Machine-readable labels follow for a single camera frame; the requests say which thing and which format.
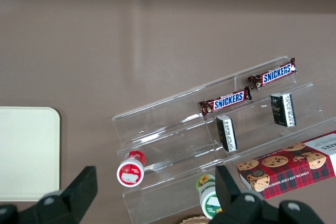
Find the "candy bar wrapper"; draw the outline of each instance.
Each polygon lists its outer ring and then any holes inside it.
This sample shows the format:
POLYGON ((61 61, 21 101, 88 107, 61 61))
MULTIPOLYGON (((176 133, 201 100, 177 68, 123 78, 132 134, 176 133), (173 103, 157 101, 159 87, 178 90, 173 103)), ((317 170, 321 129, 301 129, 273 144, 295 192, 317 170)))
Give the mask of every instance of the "candy bar wrapper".
POLYGON ((199 102, 199 104, 201 106, 202 114, 206 116, 207 114, 214 111, 218 111, 231 105, 251 99, 252 97, 250 94, 250 89, 249 87, 245 87, 243 90, 228 94, 224 97, 219 97, 217 99, 199 102))
POLYGON ((251 89, 256 88, 259 90, 271 82, 296 72, 295 58, 292 58, 290 62, 283 66, 267 71, 266 73, 250 76, 247 80, 251 83, 251 89))

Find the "cream cutting board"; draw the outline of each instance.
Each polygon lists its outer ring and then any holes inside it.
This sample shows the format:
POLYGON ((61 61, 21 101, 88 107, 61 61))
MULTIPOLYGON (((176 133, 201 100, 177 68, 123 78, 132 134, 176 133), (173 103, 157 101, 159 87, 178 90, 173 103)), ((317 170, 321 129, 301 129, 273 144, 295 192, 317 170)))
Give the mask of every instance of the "cream cutting board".
POLYGON ((59 190, 60 117, 52 108, 0 107, 0 201, 59 190))

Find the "woven basket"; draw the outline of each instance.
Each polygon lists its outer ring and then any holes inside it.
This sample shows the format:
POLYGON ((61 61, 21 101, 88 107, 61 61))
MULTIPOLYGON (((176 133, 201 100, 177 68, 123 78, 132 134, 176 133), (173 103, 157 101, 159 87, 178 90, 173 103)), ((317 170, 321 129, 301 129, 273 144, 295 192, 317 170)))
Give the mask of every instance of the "woven basket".
POLYGON ((196 216, 183 220, 180 224, 208 224, 209 221, 205 216, 196 216))

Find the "brown tabletop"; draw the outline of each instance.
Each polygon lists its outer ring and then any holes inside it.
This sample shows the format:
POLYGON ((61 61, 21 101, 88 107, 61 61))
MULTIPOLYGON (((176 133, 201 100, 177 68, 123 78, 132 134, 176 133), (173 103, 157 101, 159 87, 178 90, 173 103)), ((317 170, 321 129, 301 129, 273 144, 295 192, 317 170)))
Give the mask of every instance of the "brown tabletop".
MULTIPOLYGON (((61 187, 85 166, 97 167, 99 192, 82 223, 131 223, 115 177, 117 114, 288 55, 297 60, 297 80, 313 82, 322 109, 336 115, 336 0, 0 4, 0 105, 60 113, 61 187)), ((268 201, 301 200, 334 223, 335 186, 330 178, 268 201)))

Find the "green and white container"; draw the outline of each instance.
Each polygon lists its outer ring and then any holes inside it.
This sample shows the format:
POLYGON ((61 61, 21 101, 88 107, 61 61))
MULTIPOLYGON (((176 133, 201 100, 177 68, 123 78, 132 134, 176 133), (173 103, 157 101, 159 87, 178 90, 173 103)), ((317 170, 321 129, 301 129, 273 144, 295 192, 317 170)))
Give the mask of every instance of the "green and white container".
POLYGON ((216 195, 215 177, 210 174, 202 175, 196 183, 196 189, 199 192, 199 202, 204 215, 213 219, 222 211, 216 195))

